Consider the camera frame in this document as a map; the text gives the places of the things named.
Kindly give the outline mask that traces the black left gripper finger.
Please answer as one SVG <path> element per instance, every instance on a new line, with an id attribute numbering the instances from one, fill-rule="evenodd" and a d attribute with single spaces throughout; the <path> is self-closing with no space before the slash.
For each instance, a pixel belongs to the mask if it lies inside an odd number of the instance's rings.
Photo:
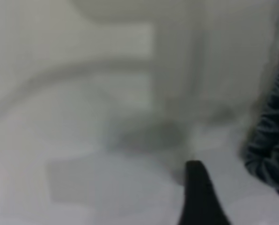
<path id="1" fill-rule="evenodd" d="M 201 161 L 185 164 L 184 206 L 180 225 L 229 225 L 206 167 Z"/>

